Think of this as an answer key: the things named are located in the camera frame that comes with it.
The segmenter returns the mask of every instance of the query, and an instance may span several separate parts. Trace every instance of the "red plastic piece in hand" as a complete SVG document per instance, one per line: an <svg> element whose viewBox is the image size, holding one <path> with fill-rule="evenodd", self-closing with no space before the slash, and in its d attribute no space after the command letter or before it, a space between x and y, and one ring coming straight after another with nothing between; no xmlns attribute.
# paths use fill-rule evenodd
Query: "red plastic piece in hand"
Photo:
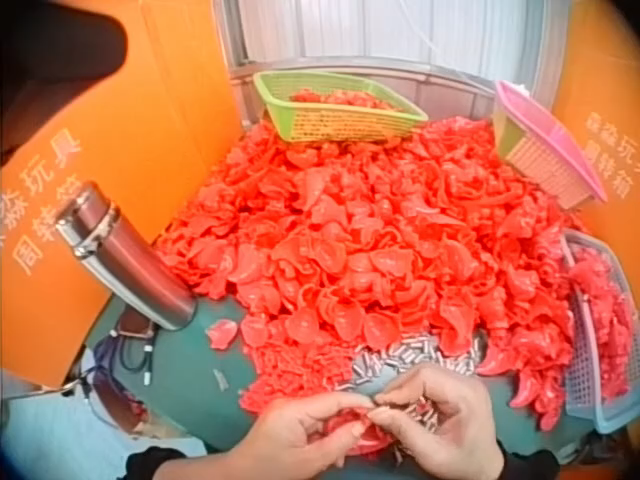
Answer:
<svg viewBox="0 0 640 480"><path fill-rule="evenodd" d="M214 350L226 350L238 334L238 324L226 318L218 320L207 329L210 347Z"/></svg>
<svg viewBox="0 0 640 480"><path fill-rule="evenodd" d="M330 418L325 427L325 433L334 432L341 426L354 421L362 421L368 428L364 431L360 437L358 444L347 452L347 455L366 455L368 453L374 453L387 447L393 442L393 437L385 433L376 425L373 425L364 413L356 412L354 410L347 410L333 418Z"/></svg>

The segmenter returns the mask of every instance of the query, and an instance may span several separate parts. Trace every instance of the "fingernail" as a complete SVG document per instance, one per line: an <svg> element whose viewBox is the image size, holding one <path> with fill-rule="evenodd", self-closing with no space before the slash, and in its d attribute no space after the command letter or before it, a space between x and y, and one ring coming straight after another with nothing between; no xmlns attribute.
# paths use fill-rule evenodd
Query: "fingernail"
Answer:
<svg viewBox="0 0 640 480"><path fill-rule="evenodd" d="M362 423L358 422L351 429L351 433L353 434L354 437L360 437L362 436L365 430L366 430L366 427Z"/></svg>

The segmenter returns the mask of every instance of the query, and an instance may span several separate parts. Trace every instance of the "white wall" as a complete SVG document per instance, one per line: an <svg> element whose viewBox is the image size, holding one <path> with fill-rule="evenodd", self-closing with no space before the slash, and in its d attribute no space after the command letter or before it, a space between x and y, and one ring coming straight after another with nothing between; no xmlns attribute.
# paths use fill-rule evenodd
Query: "white wall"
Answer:
<svg viewBox="0 0 640 480"><path fill-rule="evenodd" d="M527 0L238 0L250 60L370 55L515 80Z"/></svg>

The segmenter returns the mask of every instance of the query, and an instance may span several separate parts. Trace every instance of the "black sleeve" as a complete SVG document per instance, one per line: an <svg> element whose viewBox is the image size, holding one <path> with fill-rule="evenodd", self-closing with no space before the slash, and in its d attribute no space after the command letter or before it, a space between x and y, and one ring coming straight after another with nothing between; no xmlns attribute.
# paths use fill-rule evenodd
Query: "black sleeve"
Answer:
<svg viewBox="0 0 640 480"><path fill-rule="evenodd" d="M504 469L498 480L553 480L560 465L553 453L542 450L533 455L521 456L505 452Z"/></svg>
<svg viewBox="0 0 640 480"><path fill-rule="evenodd" d="M121 480L153 480L160 465L179 458L185 458L185 455L172 448L151 447L134 453L127 458L127 473Z"/></svg>

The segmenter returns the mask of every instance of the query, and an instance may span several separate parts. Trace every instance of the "pile of red plastic pieces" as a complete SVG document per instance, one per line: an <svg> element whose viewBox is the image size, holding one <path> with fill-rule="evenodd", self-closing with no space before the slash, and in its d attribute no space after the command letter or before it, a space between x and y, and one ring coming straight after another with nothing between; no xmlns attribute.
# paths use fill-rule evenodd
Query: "pile of red plastic pieces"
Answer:
<svg viewBox="0 0 640 480"><path fill-rule="evenodd" d="M399 110L368 92L333 90L330 93L321 94L305 88L291 95L290 100L302 103L333 103L334 105L349 105L378 110Z"/></svg>
<svg viewBox="0 0 640 480"><path fill-rule="evenodd" d="M495 154L486 121L429 122L405 139L288 144L255 126L157 248L197 293L231 294L258 377L241 405L333 390L356 348L410 332L479 372L515 371L512 405L556 423L573 354L560 231L572 218Z"/></svg>
<svg viewBox="0 0 640 480"><path fill-rule="evenodd" d="M598 344L602 398L610 401L629 391L627 367L634 334L631 304L611 281L612 266L605 256L584 247L574 256L576 265L569 275L588 298Z"/></svg>

